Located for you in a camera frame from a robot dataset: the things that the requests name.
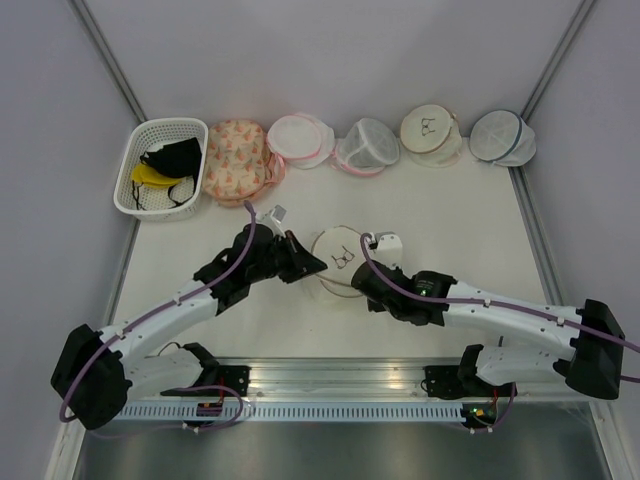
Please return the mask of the cream mesh laundry bag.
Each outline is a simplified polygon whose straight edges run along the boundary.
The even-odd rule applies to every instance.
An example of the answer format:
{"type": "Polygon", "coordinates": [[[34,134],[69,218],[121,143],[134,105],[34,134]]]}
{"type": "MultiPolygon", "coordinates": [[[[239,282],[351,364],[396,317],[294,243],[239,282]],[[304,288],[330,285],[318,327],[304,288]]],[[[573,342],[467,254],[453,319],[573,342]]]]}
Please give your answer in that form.
{"type": "Polygon", "coordinates": [[[334,296],[345,299],[362,296],[351,286],[356,271],[365,263],[360,236],[353,228],[339,225],[323,231],[312,244],[311,253],[327,266],[317,274],[319,282],[334,296]]]}

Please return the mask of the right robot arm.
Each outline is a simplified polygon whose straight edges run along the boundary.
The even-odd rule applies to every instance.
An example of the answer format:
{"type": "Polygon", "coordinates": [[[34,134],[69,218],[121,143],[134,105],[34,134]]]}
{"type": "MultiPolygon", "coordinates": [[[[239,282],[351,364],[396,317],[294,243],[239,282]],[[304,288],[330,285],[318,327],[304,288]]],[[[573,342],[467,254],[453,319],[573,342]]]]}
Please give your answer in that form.
{"type": "Polygon", "coordinates": [[[536,305],[434,271],[407,277],[379,262],[362,264],[351,285],[367,298],[370,310],[386,311],[399,321],[484,329],[518,341],[504,351],[466,348],[456,381],[469,395],[512,382],[563,381],[592,398],[619,396],[625,337],[605,303],[588,299],[581,307],[536,305]]]}

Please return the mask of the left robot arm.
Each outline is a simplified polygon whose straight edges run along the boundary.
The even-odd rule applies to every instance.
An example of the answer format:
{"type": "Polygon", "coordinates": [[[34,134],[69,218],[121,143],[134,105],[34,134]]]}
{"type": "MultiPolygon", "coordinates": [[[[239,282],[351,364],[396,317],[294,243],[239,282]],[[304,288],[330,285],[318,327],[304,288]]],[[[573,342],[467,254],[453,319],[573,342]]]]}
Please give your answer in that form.
{"type": "Polygon", "coordinates": [[[70,332],[51,378],[62,399],[61,421],[96,430],[139,398],[216,394],[227,382],[205,347],[187,343],[166,356],[156,349],[244,300],[254,283],[278,278],[291,284],[326,268],[292,231],[245,226],[170,300],[136,319],[100,330],[83,324],[70,332]]]}

